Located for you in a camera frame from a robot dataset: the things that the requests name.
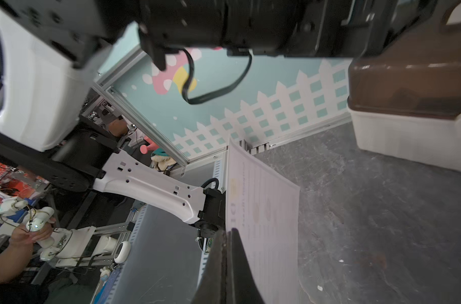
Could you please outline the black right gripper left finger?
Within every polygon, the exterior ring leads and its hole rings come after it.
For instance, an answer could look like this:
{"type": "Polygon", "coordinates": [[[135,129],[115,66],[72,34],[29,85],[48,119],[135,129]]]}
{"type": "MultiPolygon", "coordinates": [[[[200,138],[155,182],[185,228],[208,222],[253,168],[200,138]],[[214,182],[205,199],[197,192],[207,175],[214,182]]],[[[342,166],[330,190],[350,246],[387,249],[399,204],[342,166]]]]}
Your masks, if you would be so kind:
{"type": "Polygon", "coordinates": [[[225,303],[226,281],[227,235],[225,231],[219,230],[215,235],[201,282],[191,303],[225,303]]]}

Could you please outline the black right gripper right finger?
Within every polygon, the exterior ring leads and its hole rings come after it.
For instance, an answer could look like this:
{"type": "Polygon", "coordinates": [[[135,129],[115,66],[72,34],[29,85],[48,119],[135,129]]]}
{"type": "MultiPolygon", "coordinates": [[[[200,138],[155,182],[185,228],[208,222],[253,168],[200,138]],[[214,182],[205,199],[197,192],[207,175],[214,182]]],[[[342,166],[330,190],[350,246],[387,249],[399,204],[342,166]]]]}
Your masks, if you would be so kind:
{"type": "Polygon", "coordinates": [[[226,259],[226,303],[264,303],[236,228],[227,233],[226,259]]]}

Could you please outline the restaurant special menu sheet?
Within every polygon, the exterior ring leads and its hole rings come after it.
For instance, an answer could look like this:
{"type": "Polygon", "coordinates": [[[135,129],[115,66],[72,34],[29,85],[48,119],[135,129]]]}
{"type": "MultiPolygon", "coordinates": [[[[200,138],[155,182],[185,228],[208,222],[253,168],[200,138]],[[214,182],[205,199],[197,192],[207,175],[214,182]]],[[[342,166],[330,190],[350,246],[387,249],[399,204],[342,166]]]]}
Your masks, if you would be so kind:
{"type": "Polygon", "coordinates": [[[264,302],[297,303],[300,187],[230,143],[225,189],[226,229],[238,230],[264,302]]]}

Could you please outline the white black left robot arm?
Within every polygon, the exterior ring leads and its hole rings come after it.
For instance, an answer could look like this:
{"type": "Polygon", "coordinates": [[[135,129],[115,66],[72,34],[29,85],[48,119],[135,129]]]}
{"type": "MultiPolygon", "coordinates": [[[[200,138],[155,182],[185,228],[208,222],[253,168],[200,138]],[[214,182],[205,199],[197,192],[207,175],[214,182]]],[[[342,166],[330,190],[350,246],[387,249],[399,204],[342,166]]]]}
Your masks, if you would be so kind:
{"type": "Polygon", "coordinates": [[[131,23],[160,71],[190,47],[230,56],[376,56],[435,1],[0,1],[0,156],[61,189],[127,196],[210,234],[225,199],[159,174],[80,120],[97,69],[131,23]]]}

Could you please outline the person forearm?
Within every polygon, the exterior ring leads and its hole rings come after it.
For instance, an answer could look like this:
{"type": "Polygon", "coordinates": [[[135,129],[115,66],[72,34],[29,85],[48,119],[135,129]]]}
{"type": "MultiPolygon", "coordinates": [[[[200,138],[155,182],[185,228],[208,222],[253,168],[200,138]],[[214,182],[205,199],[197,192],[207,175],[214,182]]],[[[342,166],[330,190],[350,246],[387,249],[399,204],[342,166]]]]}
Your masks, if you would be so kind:
{"type": "Polygon", "coordinates": [[[12,281],[23,272],[32,258],[34,244],[51,237],[54,223],[52,217],[39,231],[28,232],[24,225],[13,230],[8,247],[0,254],[0,284],[12,281]]]}

